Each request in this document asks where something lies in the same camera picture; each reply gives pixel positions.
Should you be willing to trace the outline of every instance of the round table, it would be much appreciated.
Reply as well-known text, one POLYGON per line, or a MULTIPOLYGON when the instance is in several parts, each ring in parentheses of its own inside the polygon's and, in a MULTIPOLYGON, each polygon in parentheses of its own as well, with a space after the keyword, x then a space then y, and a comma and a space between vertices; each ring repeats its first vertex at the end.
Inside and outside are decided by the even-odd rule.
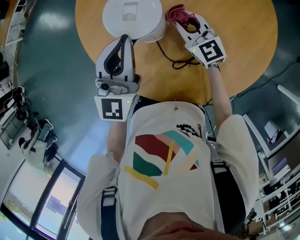
MULTIPOLYGON (((252 85, 268 67, 277 45, 278 25, 271 0, 162 0, 164 12, 183 3, 187 11, 204 17, 220 36, 227 59, 220 64, 229 96, 252 85)), ((77 0, 76 26, 81 43, 96 62, 103 49, 114 40, 104 28, 102 11, 106 0, 77 0)), ((168 25, 159 41, 173 60, 188 59, 185 42, 178 31, 168 25)), ((137 42, 134 46, 136 73, 142 76, 141 96, 157 101, 206 103, 210 99, 210 82, 202 65, 172 68, 157 43, 137 42)))

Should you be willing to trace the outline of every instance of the white t-shirt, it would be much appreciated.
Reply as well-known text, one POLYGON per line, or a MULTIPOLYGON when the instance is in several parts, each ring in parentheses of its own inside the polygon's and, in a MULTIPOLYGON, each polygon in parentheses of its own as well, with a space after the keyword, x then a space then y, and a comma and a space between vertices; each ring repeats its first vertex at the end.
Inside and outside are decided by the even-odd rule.
MULTIPOLYGON (((121 164, 112 154, 91 158, 79 195, 78 220, 94 240, 101 239, 99 203, 105 187, 120 169, 118 189, 128 239, 136 240, 147 219, 160 212, 184 212, 214 229, 210 148, 205 118, 195 105, 163 102, 139 109, 132 117, 131 137, 121 164)), ((229 117, 217 136, 217 153, 234 171, 246 215, 257 197, 258 159, 244 119, 229 117)))

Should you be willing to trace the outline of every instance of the camera lens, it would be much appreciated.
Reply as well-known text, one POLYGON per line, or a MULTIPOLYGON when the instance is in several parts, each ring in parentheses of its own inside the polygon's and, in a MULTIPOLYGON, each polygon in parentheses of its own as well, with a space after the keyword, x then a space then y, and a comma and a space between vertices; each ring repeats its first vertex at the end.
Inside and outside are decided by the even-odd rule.
POLYGON ((109 86, 108 86, 108 84, 103 83, 103 84, 101 85, 101 88, 102 88, 103 90, 108 90, 108 89, 109 89, 109 86))

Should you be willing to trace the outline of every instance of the white lid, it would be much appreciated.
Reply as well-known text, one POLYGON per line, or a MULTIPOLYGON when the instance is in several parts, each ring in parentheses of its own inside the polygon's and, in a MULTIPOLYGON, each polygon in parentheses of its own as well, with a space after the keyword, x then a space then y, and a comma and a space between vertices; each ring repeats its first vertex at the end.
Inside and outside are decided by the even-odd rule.
POLYGON ((155 30, 163 18, 160 0, 108 0, 103 24, 115 38, 127 34, 140 39, 155 30))

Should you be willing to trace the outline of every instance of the red cloth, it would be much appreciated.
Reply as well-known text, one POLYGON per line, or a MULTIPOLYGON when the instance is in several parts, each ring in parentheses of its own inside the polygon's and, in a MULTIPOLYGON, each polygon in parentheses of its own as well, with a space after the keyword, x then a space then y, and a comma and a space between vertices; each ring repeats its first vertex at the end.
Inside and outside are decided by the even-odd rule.
POLYGON ((171 7, 166 13, 165 17, 169 23, 181 22, 183 25, 188 26, 189 18, 195 19, 198 23, 198 19, 195 14, 189 14, 185 11, 183 4, 178 4, 171 7))

